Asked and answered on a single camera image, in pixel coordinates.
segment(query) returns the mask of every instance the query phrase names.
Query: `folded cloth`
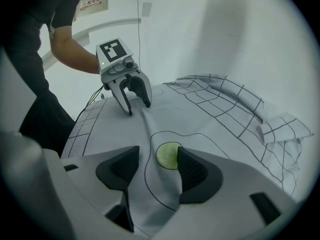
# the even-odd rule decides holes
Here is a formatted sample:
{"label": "folded cloth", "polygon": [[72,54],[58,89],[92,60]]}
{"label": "folded cloth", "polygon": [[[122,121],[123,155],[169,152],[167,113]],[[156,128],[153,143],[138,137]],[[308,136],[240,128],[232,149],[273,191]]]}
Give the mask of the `folded cloth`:
{"label": "folded cloth", "polygon": [[258,126],[264,144],[283,142],[314,135],[299,119],[286,113]]}

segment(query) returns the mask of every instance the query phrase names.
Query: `black plastic part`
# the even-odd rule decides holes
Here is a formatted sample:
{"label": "black plastic part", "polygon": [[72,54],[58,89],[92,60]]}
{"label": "black plastic part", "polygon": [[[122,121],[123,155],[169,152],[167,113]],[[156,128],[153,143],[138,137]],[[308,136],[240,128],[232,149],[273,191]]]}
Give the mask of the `black plastic part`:
{"label": "black plastic part", "polygon": [[221,170],[183,147],[178,148],[178,171],[182,180],[180,204],[199,204],[207,201],[221,188]]}
{"label": "black plastic part", "polygon": [[110,87],[109,87],[109,85],[107,83],[104,82],[103,83],[103,87],[104,87],[105,90],[110,91]]}
{"label": "black plastic part", "polygon": [[76,166],[74,164],[69,164],[69,165],[64,166],[64,169],[65,169],[66,172],[72,171],[72,170],[77,169],[77,168],[78,168],[78,166]]}
{"label": "black plastic part", "polygon": [[134,232],[134,223],[132,221],[127,194],[123,194],[121,204],[116,205],[109,211],[106,218],[123,227],[124,229]]}
{"label": "black plastic part", "polygon": [[127,192],[139,167],[139,146],[100,163],[95,174],[111,190]]}
{"label": "black plastic part", "polygon": [[129,102],[127,95],[125,93],[125,88],[128,87],[128,84],[129,84],[129,79],[128,79],[128,75],[126,75],[126,79],[121,81],[121,83],[119,84],[119,87],[120,87],[120,91],[122,93],[122,96],[124,98],[124,101],[125,101],[126,105],[128,106],[129,115],[132,116],[131,105],[130,105],[130,102]]}
{"label": "black plastic part", "polygon": [[272,203],[265,193],[254,193],[250,195],[250,198],[266,225],[269,225],[281,215],[277,207]]}
{"label": "black plastic part", "polygon": [[129,91],[134,92],[139,98],[141,98],[147,108],[151,106],[151,102],[148,98],[145,82],[141,78],[137,76],[132,77],[130,81]]}

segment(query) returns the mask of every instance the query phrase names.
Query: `sign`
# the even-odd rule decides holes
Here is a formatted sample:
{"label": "sign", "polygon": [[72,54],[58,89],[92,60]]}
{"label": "sign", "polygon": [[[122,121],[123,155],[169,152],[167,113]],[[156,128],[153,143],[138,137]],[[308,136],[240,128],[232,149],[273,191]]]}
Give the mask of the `sign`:
{"label": "sign", "polygon": [[102,1],[101,0],[87,0],[87,1],[83,1],[81,3],[81,6],[80,6],[80,11],[83,11],[84,9],[87,9],[89,7],[92,7],[92,6],[96,6],[96,5],[100,5],[102,4]]}

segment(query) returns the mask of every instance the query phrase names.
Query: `black pants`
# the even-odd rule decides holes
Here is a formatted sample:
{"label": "black pants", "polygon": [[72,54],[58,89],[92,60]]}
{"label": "black pants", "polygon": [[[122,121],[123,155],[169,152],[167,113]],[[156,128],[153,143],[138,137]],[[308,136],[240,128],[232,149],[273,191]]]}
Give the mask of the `black pants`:
{"label": "black pants", "polygon": [[38,55],[41,26],[42,23],[32,15],[23,15],[14,26],[13,34],[5,40],[4,49],[16,71],[37,96],[20,132],[37,141],[42,148],[54,150],[61,156],[75,122],[49,91],[43,62]]}
{"label": "black pants", "polygon": [[61,157],[75,121],[50,92],[37,97],[26,115],[20,132],[37,141],[42,148],[54,150]]}

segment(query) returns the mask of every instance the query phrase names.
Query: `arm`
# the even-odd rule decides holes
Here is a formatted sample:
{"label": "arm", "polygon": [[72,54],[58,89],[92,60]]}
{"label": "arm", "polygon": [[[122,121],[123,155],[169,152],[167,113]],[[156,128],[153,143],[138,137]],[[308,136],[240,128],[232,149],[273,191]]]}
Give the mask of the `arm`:
{"label": "arm", "polygon": [[56,28],[50,45],[53,56],[61,63],[75,70],[99,74],[96,56],[72,39],[71,26]]}

